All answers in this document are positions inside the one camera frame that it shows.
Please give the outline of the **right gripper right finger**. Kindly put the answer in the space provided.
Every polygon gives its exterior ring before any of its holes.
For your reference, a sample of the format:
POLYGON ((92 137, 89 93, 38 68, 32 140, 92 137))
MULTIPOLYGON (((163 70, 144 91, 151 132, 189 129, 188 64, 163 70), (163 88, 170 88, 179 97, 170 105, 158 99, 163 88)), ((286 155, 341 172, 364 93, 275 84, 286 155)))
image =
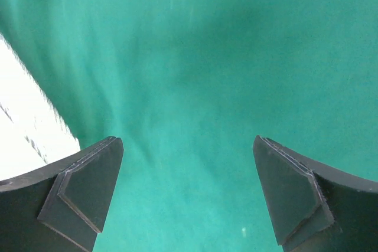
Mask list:
POLYGON ((283 251, 377 251, 377 182, 261 136, 253 156, 283 251))

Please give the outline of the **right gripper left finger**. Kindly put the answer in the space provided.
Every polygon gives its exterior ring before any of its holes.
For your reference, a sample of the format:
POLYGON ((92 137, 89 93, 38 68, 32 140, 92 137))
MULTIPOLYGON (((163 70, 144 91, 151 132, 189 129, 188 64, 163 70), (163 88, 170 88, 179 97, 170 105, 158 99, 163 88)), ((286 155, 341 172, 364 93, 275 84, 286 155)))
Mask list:
POLYGON ((123 158, 109 136, 74 155, 1 181, 1 251, 92 251, 123 158))

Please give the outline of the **green surgical drape cloth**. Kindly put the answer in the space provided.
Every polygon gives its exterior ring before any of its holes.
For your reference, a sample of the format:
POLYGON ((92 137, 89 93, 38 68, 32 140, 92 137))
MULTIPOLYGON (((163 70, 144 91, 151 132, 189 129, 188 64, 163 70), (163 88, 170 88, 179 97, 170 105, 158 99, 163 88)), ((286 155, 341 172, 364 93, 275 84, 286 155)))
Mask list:
POLYGON ((96 251, 279 251, 257 135, 377 179, 377 0, 1 0, 83 147, 125 155, 96 251))

